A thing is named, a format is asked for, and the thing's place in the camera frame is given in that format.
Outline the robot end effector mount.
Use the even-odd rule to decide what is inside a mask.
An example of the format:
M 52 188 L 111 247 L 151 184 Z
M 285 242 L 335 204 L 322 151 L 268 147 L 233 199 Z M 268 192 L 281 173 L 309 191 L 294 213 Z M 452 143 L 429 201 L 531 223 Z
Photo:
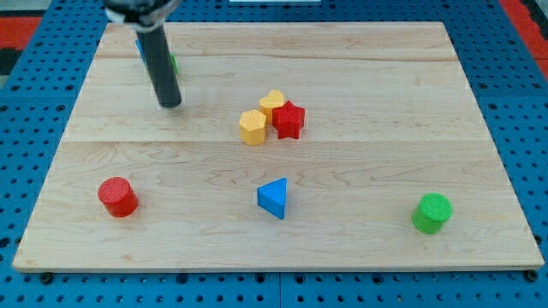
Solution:
M 111 22 L 131 26 L 137 33 L 150 33 L 161 27 L 182 0 L 103 0 Z

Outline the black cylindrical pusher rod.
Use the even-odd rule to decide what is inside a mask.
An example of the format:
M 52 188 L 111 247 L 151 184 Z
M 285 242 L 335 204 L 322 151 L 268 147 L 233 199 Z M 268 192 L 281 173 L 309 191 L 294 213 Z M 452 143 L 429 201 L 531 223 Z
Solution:
M 178 107 L 182 95 L 164 28 L 160 26 L 148 33 L 137 33 L 137 37 L 158 104 L 163 108 Z

